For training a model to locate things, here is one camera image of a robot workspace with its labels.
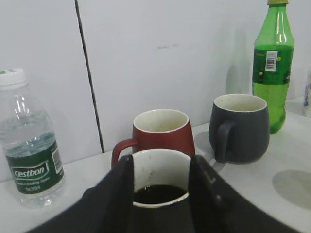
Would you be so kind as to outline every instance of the bottle cap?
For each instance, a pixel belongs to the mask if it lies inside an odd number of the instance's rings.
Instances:
[[[23,69],[8,69],[0,71],[0,89],[10,90],[27,85]]]
[[[268,0],[268,5],[288,4],[288,0]]]

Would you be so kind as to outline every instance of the red mug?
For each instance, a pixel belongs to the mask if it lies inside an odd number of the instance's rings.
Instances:
[[[166,148],[192,156],[194,142],[189,117],[174,109],[155,109],[139,114],[133,122],[133,138],[123,140],[113,148],[111,167],[127,147],[132,147],[133,153]]]

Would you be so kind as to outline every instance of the barcode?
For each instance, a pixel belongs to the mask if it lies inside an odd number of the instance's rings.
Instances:
[[[265,71],[276,71],[277,51],[267,51]]]
[[[62,161],[60,160],[58,148],[52,153],[52,158],[53,158],[56,173],[58,174],[63,168]]]

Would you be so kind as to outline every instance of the white wall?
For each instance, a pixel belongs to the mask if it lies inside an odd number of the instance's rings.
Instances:
[[[265,0],[78,2],[105,150],[131,136],[140,112],[179,109],[195,126],[209,121],[226,83],[249,92]],[[310,63],[311,2],[291,1],[287,8],[296,38],[288,94],[294,98],[303,94]]]
[[[74,1],[2,0],[0,28],[0,70],[25,69],[54,123],[63,163],[100,153]],[[10,177],[0,152],[0,181]]]
[[[142,111],[174,108],[209,121],[226,84],[247,92],[265,0],[78,0],[105,150],[131,136]],[[296,39],[288,98],[311,62],[311,1],[291,1]],[[24,68],[55,125],[63,162],[100,153],[72,0],[0,2],[0,69]],[[0,181],[10,177],[0,154]]]

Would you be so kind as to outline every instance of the yellow bottle cap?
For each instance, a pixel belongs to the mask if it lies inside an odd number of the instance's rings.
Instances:
[[[287,4],[288,0],[268,0],[268,5]]]

